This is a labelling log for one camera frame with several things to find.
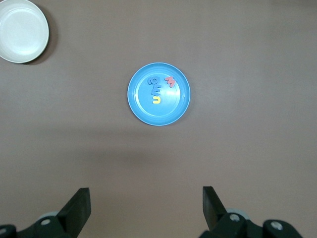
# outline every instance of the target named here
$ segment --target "brown table surface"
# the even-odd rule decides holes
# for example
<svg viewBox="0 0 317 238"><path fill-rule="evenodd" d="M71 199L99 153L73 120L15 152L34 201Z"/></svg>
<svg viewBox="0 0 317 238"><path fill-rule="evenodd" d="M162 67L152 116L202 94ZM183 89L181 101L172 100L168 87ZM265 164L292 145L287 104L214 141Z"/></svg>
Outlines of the brown table surface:
<svg viewBox="0 0 317 238"><path fill-rule="evenodd" d="M197 238L202 187L256 224L316 237L317 1L34 0L35 61L0 59L0 224L19 230L80 187L80 238ZM174 124L139 121L132 75L167 62L192 97Z"/></svg>

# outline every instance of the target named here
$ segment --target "red foam letter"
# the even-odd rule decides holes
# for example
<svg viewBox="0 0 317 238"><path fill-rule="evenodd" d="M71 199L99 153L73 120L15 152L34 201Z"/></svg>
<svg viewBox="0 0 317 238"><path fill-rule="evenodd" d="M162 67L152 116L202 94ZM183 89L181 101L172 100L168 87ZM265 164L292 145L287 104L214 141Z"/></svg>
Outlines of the red foam letter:
<svg viewBox="0 0 317 238"><path fill-rule="evenodd" d="M173 79L173 77L168 77L168 78L165 78L165 80L167 81L167 83L169 84L169 86L172 88L175 84L175 80Z"/></svg>

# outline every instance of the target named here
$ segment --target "white bowl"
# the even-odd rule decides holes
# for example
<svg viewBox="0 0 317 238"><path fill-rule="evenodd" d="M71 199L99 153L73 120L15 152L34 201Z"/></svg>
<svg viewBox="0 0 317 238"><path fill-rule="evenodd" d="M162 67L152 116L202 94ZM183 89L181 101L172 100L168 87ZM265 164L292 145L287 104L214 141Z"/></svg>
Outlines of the white bowl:
<svg viewBox="0 0 317 238"><path fill-rule="evenodd" d="M28 0L0 2L0 57L14 63L37 58L49 41L42 11Z"/></svg>

